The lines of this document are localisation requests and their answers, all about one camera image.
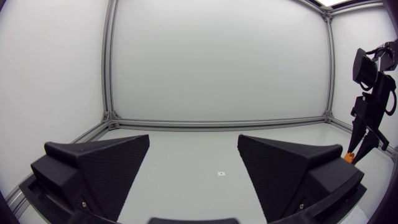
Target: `black textured block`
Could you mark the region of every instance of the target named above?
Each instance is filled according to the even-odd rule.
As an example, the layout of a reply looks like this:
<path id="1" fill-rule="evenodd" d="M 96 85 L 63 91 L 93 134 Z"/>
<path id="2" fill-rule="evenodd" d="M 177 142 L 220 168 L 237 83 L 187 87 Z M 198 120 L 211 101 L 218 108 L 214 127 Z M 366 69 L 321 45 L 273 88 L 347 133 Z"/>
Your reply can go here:
<path id="1" fill-rule="evenodd" d="M 80 171 L 85 184 L 81 188 L 86 189 L 81 197 L 87 207 L 97 215 L 116 221 L 149 148 L 149 137 L 144 135 L 79 144 L 48 142 L 44 147 L 47 156 Z M 50 191 L 55 190 L 46 185 L 44 183 Z"/>
<path id="2" fill-rule="evenodd" d="M 268 222 L 298 212 L 300 204 L 311 206 L 360 172 L 341 159 L 340 145 L 308 146 L 240 135 L 238 149 Z"/>

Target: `aluminum frame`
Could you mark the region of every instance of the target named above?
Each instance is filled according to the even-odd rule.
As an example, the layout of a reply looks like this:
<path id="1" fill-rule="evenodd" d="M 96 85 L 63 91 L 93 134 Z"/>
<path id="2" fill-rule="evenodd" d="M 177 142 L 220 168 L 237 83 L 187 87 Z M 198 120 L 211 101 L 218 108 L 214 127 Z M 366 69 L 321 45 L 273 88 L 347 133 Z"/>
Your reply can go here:
<path id="1" fill-rule="evenodd" d="M 329 123 L 349 133 L 352 132 L 352 126 L 333 117 L 333 95 L 335 89 L 335 48 L 333 40 L 333 30 L 331 22 L 334 16 L 349 12 L 384 7 L 379 1 L 361 2 L 340 9 L 326 11 L 312 2 L 307 0 L 296 0 L 311 10 L 318 13 L 326 25 L 328 34 L 329 56 L 330 56 L 330 72 L 329 72 L 329 88 L 328 98 L 326 99 L 326 109 L 323 115 L 309 118 L 291 118 L 291 119 L 269 119 L 262 121 L 148 121 L 137 119 L 123 119 L 117 115 L 113 106 L 112 94 L 112 49 L 114 23 L 116 19 L 116 11 L 118 0 L 109 0 L 108 8 L 104 23 L 103 46 L 102 46 L 102 64 L 101 64 L 101 80 L 102 80 L 102 97 L 104 114 L 102 122 L 91 128 L 80 137 L 76 138 L 72 143 L 97 141 L 101 136 L 113 129 L 136 129 L 146 131 L 244 131 L 270 128 L 287 128 L 293 126 L 303 126 L 317 123 Z M 391 146 L 387 148 L 386 153 L 396 162 L 396 154 L 398 146 L 393 149 Z M 17 186 L 7 197 L 6 202 L 14 212 L 16 218 L 19 218 L 25 209 L 29 206 L 29 202 Z"/>

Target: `black object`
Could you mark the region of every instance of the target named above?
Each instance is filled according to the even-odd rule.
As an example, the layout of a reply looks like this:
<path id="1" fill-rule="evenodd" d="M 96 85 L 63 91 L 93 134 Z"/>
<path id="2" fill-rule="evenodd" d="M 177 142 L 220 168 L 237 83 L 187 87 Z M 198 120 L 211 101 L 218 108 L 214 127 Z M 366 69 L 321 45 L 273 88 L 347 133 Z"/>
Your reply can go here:
<path id="1" fill-rule="evenodd" d="M 19 224 L 18 219 L 15 217 L 10 207 L 8 207 L 8 204 L 4 199 L 4 197 L 2 196 L 1 192 L 0 192 L 0 220 L 2 221 L 2 223 Z"/>
<path id="2" fill-rule="evenodd" d="M 116 221 L 149 148 L 149 137 L 44 146 L 34 176 L 20 188 L 51 223 L 66 223 L 76 210 Z"/>
<path id="3" fill-rule="evenodd" d="M 151 218 L 148 224 L 239 224 L 234 218 L 227 218 L 223 220 L 205 220 L 205 221 L 180 221 L 167 220 L 162 218 Z"/>
<path id="4" fill-rule="evenodd" d="M 0 0 L 0 11 L 5 3 L 6 3 L 6 0 Z"/>
<path id="5" fill-rule="evenodd" d="M 374 54 L 373 59 L 366 55 Z M 375 61 L 379 60 L 380 71 L 377 69 Z M 355 117 L 353 121 L 353 133 L 349 142 L 347 152 L 353 152 L 359 142 L 366 134 L 364 141 L 354 157 L 353 164 L 362 159 L 373 148 L 382 142 L 382 150 L 386 150 L 389 141 L 380 132 L 379 126 L 384 113 L 391 116 L 396 110 L 397 96 L 395 94 L 396 83 L 394 79 L 384 74 L 384 71 L 392 71 L 398 65 L 398 39 L 394 42 L 386 42 L 370 52 L 358 49 L 353 66 L 353 80 L 360 84 L 364 91 L 373 88 L 372 93 L 363 92 L 362 96 L 356 98 L 351 115 Z M 394 106 L 390 111 L 386 110 L 388 98 L 392 92 L 394 96 Z"/>
<path id="6" fill-rule="evenodd" d="M 323 220 L 355 193 L 363 177 L 340 157 L 340 145 L 308 146 L 240 135 L 238 149 L 268 222 L 317 203 L 315 212 L 306 215 Z"/>

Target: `white wall panel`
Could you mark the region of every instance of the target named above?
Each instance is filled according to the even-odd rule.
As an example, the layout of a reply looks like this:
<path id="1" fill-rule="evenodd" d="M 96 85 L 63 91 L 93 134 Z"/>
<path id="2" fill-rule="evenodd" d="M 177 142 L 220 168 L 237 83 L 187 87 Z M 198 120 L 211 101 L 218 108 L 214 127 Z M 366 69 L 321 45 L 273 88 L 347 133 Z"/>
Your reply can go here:
<path id="1" fill-rule="evenodd" d="M 107 0 L 6 1 L 0 12 L 0 190 L 44 154 L 98 124 Z"/>
<path id="2" fill-rule="evenodd" d="M 295 1 L 121 1 L 113 47 L 123 118 L 277 119 L 325 109 L 325 23 Z"/>
<path id="3" fill-rule="evenodd" d="M 370 51 L 397 38 L 389 15 L 385 9 L 370 9 L 336 16 L 332 28 L 335 38 L 336 85 L 333 114 L 336 118 L 352 124 L 350 115 L 357 96 L 362 88 L 353 81 L 353 63 L 358 48 Z M 398 80 L 398 71 L 386 72 Z M 387 109 L 394 103 L 392 94 Z M 398 113 L 391 117 L 384 115 L 380 130 L 391 143 L 398 145 Z"/>

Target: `black cable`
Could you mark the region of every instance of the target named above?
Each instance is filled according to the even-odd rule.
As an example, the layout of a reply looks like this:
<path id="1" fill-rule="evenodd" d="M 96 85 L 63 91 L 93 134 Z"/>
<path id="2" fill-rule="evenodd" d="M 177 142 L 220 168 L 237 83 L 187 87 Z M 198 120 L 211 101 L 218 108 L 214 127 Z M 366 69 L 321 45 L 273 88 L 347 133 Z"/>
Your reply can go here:
<path id="1" fill-rule="evenodd" d="M 374 50 L 371 50 L 371 51 L 369 51 L 369 52 L 366 52 L 366 54 L 374 54 L 374 53 L 376 53 L 378 50 L 380 50 L 380 49 L 383 49 L 383 47 L 378 47 L 378 48 L 376 48 L 376 49 L 374 49 Z"/>
<path id="2" fill-rule="evenodd" d="M 374 54 L 373 59 L 375 59 L 379 52 L 387 52 L 389 54 L 390 58 L 393 58 L 393 54 L 392 54 L 391 50 L 388 49 L 388 46 L 387 47 L 378 47 L 378 48 L 376 48 L 374 50 L 366 52 L 366 54 L 368 54 L 368 55 Z"/>
<path id="3" fill-rule="evenodd" d="M 365 87 L 362 83 L 359 83 L 364 91 L 369 91 L 372 87 Z"/>
<path id="4" fill-rule="evenodd" d="M 397 108 L 397 95 L 396 95 L 395 91 L 392 91 L 392 95 L 394 96 L 394 106 L 392 107 L 392 109 L 390 111 L 386 110 L 386 114 L 388 116 L 393 115 Z"/>

